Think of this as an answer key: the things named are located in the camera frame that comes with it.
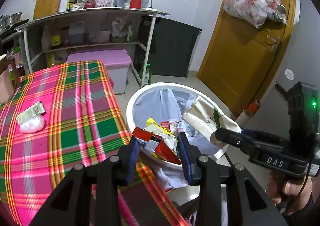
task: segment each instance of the red container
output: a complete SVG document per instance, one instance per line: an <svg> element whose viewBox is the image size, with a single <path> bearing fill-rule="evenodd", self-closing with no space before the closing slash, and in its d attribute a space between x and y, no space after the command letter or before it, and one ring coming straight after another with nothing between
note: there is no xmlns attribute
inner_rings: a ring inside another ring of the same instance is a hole
<svg viewBox="0 0 320 226"><path fill-rule="evenodd" d="M130 8L141 9L142 0L131 0Z"/></svg>

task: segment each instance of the human hand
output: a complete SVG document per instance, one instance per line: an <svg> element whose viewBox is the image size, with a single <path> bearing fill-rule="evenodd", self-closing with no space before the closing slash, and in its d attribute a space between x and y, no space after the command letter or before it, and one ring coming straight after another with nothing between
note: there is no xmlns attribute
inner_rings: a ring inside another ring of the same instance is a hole
<svg viewBox="0 0 320 226"><path fill-rule="evenodd" d="M287 181L283 185L282 192L285 195L292 195L294 197L297 196L303 186L304 180L305 176L298 180ZM285 213L285 215L293 214L294 212L297 212L306 206L311 195L311 186L311 177L309 177L302 193L296 199L294 204L289 208L289 210ZM277 205L281 202L281 196L278 193L276 176L274 171L270 172L270 180L267 187L267 195L271 198L274 205Z"/></svg>

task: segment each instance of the plastic jug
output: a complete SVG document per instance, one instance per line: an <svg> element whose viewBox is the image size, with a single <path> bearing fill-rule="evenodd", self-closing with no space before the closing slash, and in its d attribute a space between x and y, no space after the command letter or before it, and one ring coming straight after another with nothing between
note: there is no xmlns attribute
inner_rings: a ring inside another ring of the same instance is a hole
<svg viewBox="0 0 320 226"><path fill-rule="evenodd" d="M7 102L13 95L14 89L10 80L8 65L11 65L17 86L20 84L19 72L13 57L7 60L6 54L0 56L0 103Z"/></svg>

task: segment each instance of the pink storage box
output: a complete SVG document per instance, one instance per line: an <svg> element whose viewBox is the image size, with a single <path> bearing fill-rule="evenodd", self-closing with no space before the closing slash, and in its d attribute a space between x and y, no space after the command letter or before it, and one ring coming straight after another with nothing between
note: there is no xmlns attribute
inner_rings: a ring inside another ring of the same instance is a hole
<svg viewBox="0 0 320 226"><path fill-rule="evenodd" d="M95 50L73 53L68 56L66 62L102 61L112 81L113 92L123 94L127 82L129 65L132 63L125 49Z"/></svg>

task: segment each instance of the yellow snack wrapper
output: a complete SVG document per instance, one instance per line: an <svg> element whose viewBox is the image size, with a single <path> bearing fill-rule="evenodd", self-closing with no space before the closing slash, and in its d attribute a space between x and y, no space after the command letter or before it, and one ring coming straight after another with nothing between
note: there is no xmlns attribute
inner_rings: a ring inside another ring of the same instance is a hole
<svg viewBox="0 0 320 226"><path fill-rule="evenodd" d="M178 143L178 140L175 137L174 133L171 132L169 129L167 129L165 127L162 127L161 125L157 124L153 120L153 118L149 118L147 120L147 126L144 128L144 130L161 136L163 138L165 144L175 154L177 154L177 143Z"/></svg>

